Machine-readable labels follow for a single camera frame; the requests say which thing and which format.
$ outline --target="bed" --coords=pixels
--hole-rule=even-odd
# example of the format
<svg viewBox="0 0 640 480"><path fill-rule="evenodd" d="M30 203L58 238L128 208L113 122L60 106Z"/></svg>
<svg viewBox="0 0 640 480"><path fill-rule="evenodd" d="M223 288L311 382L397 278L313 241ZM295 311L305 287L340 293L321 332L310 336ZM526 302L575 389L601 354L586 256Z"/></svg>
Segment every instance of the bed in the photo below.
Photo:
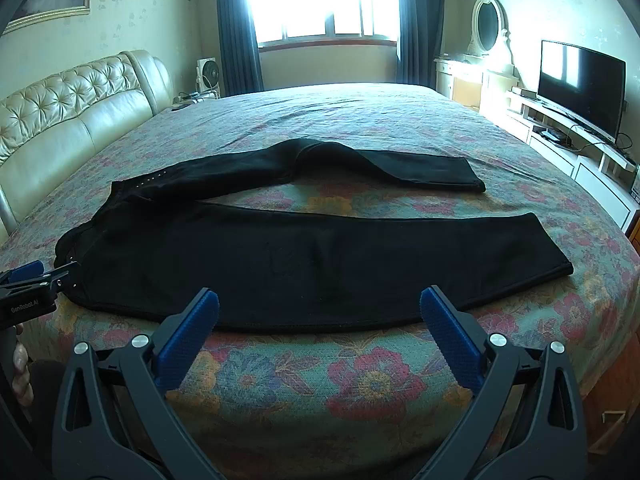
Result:
<svg viewBox="0 0 640 480"><path fill-rule="evenodd" d="M640 258L600 205L529 146L427 88L348 84L283 89L166 109L105 147L39 203L0 250L3 267L52 266L54 246L104 203L110 183L206 155L285 139L464 156L482 194L401 189L332 173L216 202L376 218L470 218L534 212L572 276L471 311L491 332L570 353L587 394L638 328ZM437 254L426 255L437 258ZM75 342L120 346L152 322L58 300L28 324L33 358L65 360ZM365 470L440 441L470 399L423 324L377 332L213 332L168 398L229 478L311 478Z"/></svg>

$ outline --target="headboard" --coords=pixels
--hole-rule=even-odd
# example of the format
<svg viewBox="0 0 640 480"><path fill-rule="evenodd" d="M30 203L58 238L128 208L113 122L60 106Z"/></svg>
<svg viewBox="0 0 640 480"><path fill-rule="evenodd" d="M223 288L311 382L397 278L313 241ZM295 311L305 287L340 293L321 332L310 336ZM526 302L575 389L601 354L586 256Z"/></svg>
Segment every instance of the headboard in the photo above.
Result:
<svg viewBox="0 0 640 480"><path fill-rule="evenodd" d="M145 50L53 74L0 101L4 242L33 208L114 140L171 105L164 64Z"/></svg>

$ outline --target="curtain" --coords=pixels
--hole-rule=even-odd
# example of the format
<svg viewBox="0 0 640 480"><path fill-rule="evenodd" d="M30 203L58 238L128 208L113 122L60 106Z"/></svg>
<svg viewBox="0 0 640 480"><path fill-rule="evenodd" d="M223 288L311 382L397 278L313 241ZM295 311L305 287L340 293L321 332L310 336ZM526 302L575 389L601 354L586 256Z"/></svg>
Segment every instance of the curtain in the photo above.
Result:
<svg viewBox="0 0 640 480"><path fill-rule="evenodd" d="M400 35L396 82L435 88L435 63L440 53L444 0L399 0Z"/></svg>
<svg viewBox="0 0 640 480"><path fill-rule="evenodd" d="M218 0L220 65L227 95L264 90L248 0Z"/></svg>

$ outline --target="blue textured pad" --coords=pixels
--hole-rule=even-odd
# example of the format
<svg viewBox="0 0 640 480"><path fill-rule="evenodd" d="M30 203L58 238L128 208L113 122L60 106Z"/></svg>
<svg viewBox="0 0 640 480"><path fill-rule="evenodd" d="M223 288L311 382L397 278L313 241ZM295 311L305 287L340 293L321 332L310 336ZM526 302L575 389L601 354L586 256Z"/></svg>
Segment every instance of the blue textured pad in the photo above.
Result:
<svg viewBox="0 0 640 480"><path fill-rule="evenodd" d="M449 307L431 287L426 288L420 296L420 315L458 384L477 395L484 384L482 355Z"/></svg>
<svg viewBox="0 0 640 480"><path fill-rule="evenodd" d="M24 280L37 278L43 274L44 265L40 260L36 260L35 262L31 262L30 264L26 264L12 270L7 283L23 282Z"/></svg>
<svg viewBox="0 0 640 480"><path fill-rule="evenodd" d="M156 386L162 393L180 387L219 312L218 295L208 290L164 345L155 362Z"/></svg>

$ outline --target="tv screen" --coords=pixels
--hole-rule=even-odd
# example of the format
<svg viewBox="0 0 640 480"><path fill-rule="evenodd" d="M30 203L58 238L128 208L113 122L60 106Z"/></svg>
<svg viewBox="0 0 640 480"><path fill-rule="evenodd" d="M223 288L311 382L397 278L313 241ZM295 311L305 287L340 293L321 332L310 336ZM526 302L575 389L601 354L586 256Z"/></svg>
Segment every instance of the tv screen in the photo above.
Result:
<svg viewBox="0 0 640 480"><path fill-rule="evenodd" d="M626 64L588 48L542 42L538 96L615 142L625 99Z"/></svg>

